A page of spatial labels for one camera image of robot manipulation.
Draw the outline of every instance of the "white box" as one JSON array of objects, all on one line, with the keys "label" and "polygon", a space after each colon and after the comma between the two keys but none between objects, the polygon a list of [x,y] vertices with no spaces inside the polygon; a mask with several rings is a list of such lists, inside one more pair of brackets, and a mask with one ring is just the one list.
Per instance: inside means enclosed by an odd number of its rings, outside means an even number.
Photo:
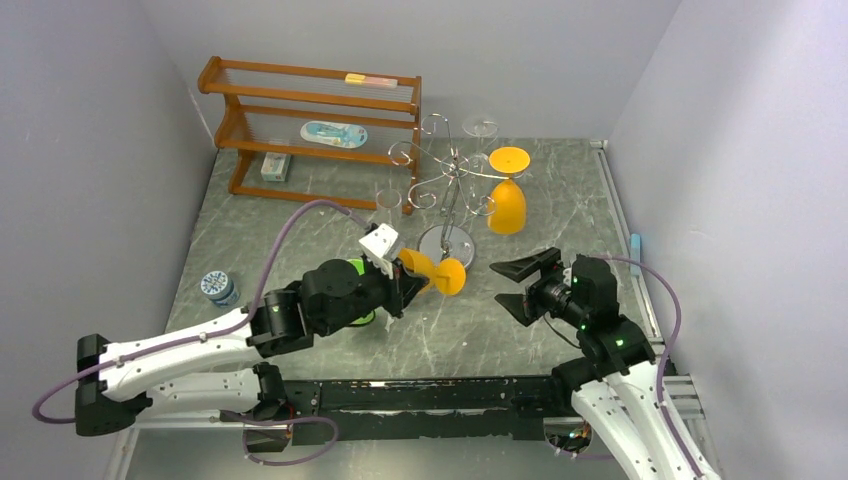
[{"label": "white box", "polygon": [[289,170],[289,155],[287,153],[265,154],[262,161],[262,179],[266,182],[285,182]]}]

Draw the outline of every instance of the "green bowl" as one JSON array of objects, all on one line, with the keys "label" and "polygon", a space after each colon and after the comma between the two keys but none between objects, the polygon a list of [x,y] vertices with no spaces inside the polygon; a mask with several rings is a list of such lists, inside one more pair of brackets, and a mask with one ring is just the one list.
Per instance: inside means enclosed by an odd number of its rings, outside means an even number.
[{"label": "green bowl", "polygon": [[[360,275],[365,273],[365,264],[362,263],[361,258],[351,258],[348,260],[348,262],[350,262],[351,265],[356,267],[356,271],[359,272]],[[373,322],[375,318],[377,318],[377,314],[372,311],[371,313],[362,318],[357,318],[350,325],[348,325],[348,327],[364,327],[365,325],[368,325],[369,323]]]}]

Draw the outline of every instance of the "table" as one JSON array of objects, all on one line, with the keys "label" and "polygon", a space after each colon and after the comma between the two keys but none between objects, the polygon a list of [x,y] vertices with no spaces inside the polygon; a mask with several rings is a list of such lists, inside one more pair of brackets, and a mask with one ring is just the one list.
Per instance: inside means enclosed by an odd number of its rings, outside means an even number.
[{"label": "table", "polygon": [[[469,141],[460,150],[471,153]],[[424,148],[446,155],[447,141],[422,142]],[[520,287],[492,272],[488,265],[538,252],[549,246],[563,251],[566,261],[577,253],[615,254],[623,251],[620,225],[602,165],[586,140],[499,139],[492,148],[514,145],[532,158],[528,172],[518,180],[527,198],[527,226],[515,235],[488,230],[483,218],[467,225],[477,244],[477,258],[469,269],[465,289],[445,297],[435,291],[416,298],[401,319],[385,312],[365,328],[344,329],[327,338],[316,338],[315,347],[276,357],[287,379],[416,378],[547,374],[551,368],[579,352],[548,330],[544,322],[529,328],[519,325],[494,301],[500,292],[520,292]],[[231,274],[242,302],[256,289],[268,249],[285,220],[301,204],[227,193],[226,183],[236,163],[236,152],[220,152],[203,207],[192,235],[191,248],[180,280],[167,331],[193,326],[223,313],[200,292],[200,278],[211,270]],[[259,164],[245,179],[246,185],[262,182]],[[422,158],[422,178],[439,173],[438,164]],[[346,197],[373,198],[389,185],[405,189],[408,171],[398,167],[391,176],[385,167],[295,158],[287,189]],[[441,194],[446,181],[432,190]],[[430,226],[440,223],[438,209],[421,210],[404,217],[397,226],[412,248]],[[374,212],[360,211],[365,218]],[[361,230],[330,209],[307,213],[283,243],[266,291],[299,279],[307,270],[330,258],[359,255]],[[616,265],[622,311],[637,323],[650,318],[638,283],[629,267]],[[574,335],[566,324],[560,329]]]}]

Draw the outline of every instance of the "black cable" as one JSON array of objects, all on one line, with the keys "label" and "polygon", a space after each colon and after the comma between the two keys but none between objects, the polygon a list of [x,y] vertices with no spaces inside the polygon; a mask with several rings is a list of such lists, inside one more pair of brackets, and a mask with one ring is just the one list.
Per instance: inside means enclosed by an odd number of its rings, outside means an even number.
[{"label": "black cable", "polygon": [[567,343],[567,344],[571,345],[572,347],[576,348],[577,350],[580,350],[580,346],[578,346],[577,344],[575,344],[574,342],[572,342],[571,340],[569,340],[569,339],[568,339],[565,335],[563,335],[562,333],[560,333],[560,331],[559,331],[559,330],[557,330],[556,328],[554,328],[554,326],[553,326],[553,325],[551,325],[551,322],[549,322],[549,321],[548,321],[548,315],[547,315],[547,314],[542,315],[542,320],[544,320],[544,321],[545,321],[545,323],[547,323],[547,324],[548,324],[548,326],[549,326],[549,327],[551,327],[551,330],[553,330],[553,332],[556,334],[556,336],[557,336],[557,337],[559,337],[559,338],[563,339],[563,341],[564,341],[565,343]]}]

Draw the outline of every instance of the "wooden shelf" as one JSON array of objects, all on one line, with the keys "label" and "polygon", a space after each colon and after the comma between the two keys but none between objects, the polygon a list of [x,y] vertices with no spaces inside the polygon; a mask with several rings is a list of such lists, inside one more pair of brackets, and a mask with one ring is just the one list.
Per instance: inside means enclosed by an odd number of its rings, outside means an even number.
[{"label": "wooden shelf", "polygon": [[[398,87],[380,89],[349,85],[344,82],[348,73],[396,79]],[[224,96],[226,111],[215,133],[215,144],[220,148],[235,148],[239,151],[239,163],[230,179],[229,191],[233,194],[300,202],[328,198],[347,207],[373,210],[376,208],[373,201],[245,187],[242,182],[257,152],[287,153],[293,157],[329,158],[396,168],[388,157],[389,147],[401,140],[415,145],[421,140],[418,129],[421,120],[421,77],[212,57],[197,84],[202,93],[220,93]],[[343,113],[328,111],[334,108]],[[301,138],[300,128],[311,120],[362,125],[368,131],[368,140],[357,149],[308,142]],[[405,151],[413,159],[407,166],[412,173],[411,186],[417,182],[418,151],[410,151],[409,148]],[[404,206],[406,213],[412,210],[411,205]]]}]

